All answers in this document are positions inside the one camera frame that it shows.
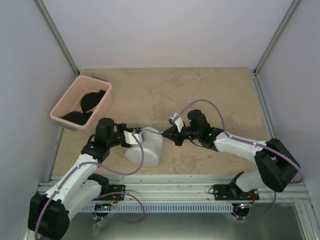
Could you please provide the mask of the white mesh laundry bag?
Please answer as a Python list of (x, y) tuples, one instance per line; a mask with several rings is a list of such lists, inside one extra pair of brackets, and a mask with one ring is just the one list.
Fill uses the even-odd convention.
[[(143, 141), (141, 142), (144, 152), (143, 167), (155, 168), (159, 165), (163, 153), (163, 136), (153, 127), (143, 127), (141, 130)], [(125, 157), (131, 163), (139, 165), (142, 160), (142, 151), (138, 144), (132, 145), (125, 153)]]

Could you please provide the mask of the pink plastic bin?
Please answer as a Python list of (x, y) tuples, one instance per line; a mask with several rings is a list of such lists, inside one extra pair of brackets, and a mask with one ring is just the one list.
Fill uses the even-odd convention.
[(107, 81), (80, 75), (53, 107), (50, 117), (64, 128), (92, 134), (113, 103), (112, 89)]

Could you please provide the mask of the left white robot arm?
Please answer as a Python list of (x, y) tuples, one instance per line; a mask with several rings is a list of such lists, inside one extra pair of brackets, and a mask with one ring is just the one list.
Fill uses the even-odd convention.
[(30, 200), (28, 229), (34, 238), (60, 240), (72, 218), (88, 202), (121, 198), (123, 185), (111, 185), (109, 179), (95, 173), (109, 156), (110, 149), (126, 142), (125, 123), (110, 118), (99, 120), (95, 134), (82, 148), (71, 169), (52, 188), (37, 192)]

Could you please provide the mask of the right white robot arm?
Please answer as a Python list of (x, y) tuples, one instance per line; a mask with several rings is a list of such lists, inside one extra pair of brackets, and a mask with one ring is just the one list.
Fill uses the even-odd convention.
[(255, 163), (256, 170), (241, 171), (230, 181), (227, 190), (236, 200), (250, 191), (265, 187), (281, 193), (299, 172), (298, 162), (276, 138), (254, 141), (226, 133), (223, 129), (210, 126), (199, 109), (190, 111), (187, 118), (189, 125), (173, 113), (168, 119), (171, 127), (162, 136), (176, 146), (181, 146), (185, 140), (197, 140), (205, 149), (230, 153)]

